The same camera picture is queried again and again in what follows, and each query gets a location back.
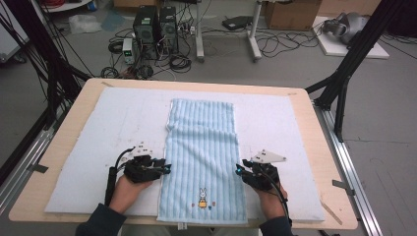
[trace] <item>cardboard box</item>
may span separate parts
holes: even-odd
[[[265,13],[271,30],[310,30],[322,0],[294,0],[290,4],[268,3]]]
[[[356,12],[360,15],[371,16],[381,0],[323,0],[319,16],[337,17],[340,13]]]
[[[158,0],[113,0],[113,3],[114,7],[122,9],[138,9],[138,7],[141,5],[159,6]]]

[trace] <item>blue striped towel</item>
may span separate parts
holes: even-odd
[[[204,224],[247,223],[233,104],[173,99],[158,220]]]

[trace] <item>desktop computer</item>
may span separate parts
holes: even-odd
[[[142,58],[156,60],[161,47],[160,24],[156,6],[140,6],[133,22],[133,30]]]
[[[178,53],[178,32],[175,7],[163,7],[159,12],[159,23],[163,38],[163,53]]]

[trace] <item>floor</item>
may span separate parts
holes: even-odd
[[[210,6],[203,25],[221,29],[224,17],[214,14],[216,7]],[[117,31],[130,28],[133,15],[108,9],[91,13],[80,8],[55,14],[53,18],[58,26],[66,26],[66,19],[77,14],[94,15],[100,23],[105,23],[102,31],[66,36],[92,73],[98,76],[102,68],[109,66],[108,39]],[[261,19],[260,28],[264,27]],[[190,72],[174,75],[162,72],[152,79],[306,88],[331,75],[343,59],[325,56],[316,46],[300,47],[253,63],[244,34],[213,32],[204,34],[204,41],[204,63],[197,62],[192,47]],[[398,41],[388,43],[414,58],[380,41],[389,59],[366,59],[354,74],[347,94],[343,137],[383,234],[417,235],[417,45]],[[185,44],[180,43],[180,48],[185,48]],[[66,51],[72,64],[85,71],[68,46]],[[319,91],[314,92],[311,98],[319,95]],[[12,153],[45,107],[41,87],[30,63],[9,61],[0,65],[0,164]],[[12,205],[13,201],[0,215],[1,235],[74,234],[77,226],[74,223],[12,222],[7,216]],[[313,230],[294,230],[294,233],[319,235]],[[361,227],[353,231],[328,232],[333,233],[365,235]]]

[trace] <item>forearm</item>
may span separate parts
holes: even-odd
[[[77,227],[76,236],[115,236],[125,222],[126,216],[99,204],[89,221]]]
[[[293,236],[286,216],[276,217],[260,225],[264,236]]]

